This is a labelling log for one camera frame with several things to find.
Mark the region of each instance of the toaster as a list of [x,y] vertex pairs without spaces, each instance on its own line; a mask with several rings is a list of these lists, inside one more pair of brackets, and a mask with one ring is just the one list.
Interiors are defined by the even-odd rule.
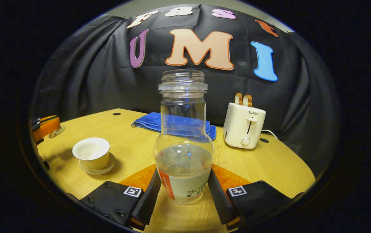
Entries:
[[229,103],[223,126],[225,143],[229,146],[253,149],[259,140],[266,111]]

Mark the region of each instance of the wooden table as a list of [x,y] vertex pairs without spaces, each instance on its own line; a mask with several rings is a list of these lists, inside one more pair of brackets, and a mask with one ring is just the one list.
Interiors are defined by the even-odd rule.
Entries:
[[[39,154],[48,162],[49,174],[64,192],[82,199],[104,181],[118,183],[155,163],[153,146],[159,133],[131,127],[132,122],[144,115],[114,109],[62,122],[66,127],[64,132],[52,139],[46,137],[38,145]],[[72,154],[73,145],[89,137],[100,137],[110,142],[110,153],[115,156],[116,164],[107,174],[87,174]],[[251,182],[264,180],[290,198],[306,191],[315,181],[309,167],[273,136],[261,134],[260,137],[269,142],[259,141],[252,150],[237,149],[225,143],[223,129],[217,127],[213,163]],[[209,188],[199,202],[177,205],[168,200],[162,187],[150,225],[144,232],[190,231],[227,232],[220,223]]]

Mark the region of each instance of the toaster knob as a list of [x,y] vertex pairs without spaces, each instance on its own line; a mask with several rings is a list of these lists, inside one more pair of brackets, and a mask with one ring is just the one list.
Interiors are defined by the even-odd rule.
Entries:
[[240,140],[240,143],[243,146],[247,146],[250,143],[250,138],[249,137],[242,137],[241,140]]

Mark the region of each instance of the black cloth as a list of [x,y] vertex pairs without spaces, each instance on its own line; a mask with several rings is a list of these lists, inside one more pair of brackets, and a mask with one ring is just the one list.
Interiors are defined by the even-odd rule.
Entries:
[[[339,126],[337,96],[324,63],[310,45],[296,33],[273,25],[275,37],[255,20],[260,19],[219,6],[192,6],[191,15],[165,17],[176,6],[158,8],[140,25],[126,28],[135,17],[123,19],[101,15],[80,28],[57,49],[39,77],[33,102],[33,116],[57,114],[61,121],[114,108],[145,113],[160,112],[158,92],[164,71],[191,68],[203,71],[208,84],[206,119],[222,126],[229,102],[236,93],[250,94],[253,106],[266,111],[263,129],[273,131],[318,175],[332,156]],[[226,9],[237,19],[212,15],[212,9]],[[174,36],[169,32],[189,28],[203,40],[212,31],[233,36],[230,59],[234,69],[209,68],[205,60],[169,66]],[[142,31],[146,37],[145,59],[139,68],[129,61],[129,42]],[[255,41],[273,49],[276,82],[258,78]]]

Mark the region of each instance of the clear plastic bottle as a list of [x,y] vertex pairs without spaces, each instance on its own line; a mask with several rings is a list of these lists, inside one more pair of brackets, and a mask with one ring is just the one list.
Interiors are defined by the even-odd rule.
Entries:
[[212,167],[214,146],[206,134],[207,84],[194,70],[163,73],[158,86],[161,134],[155,143],[155,162],[168,197],[189,205],[202,197]]

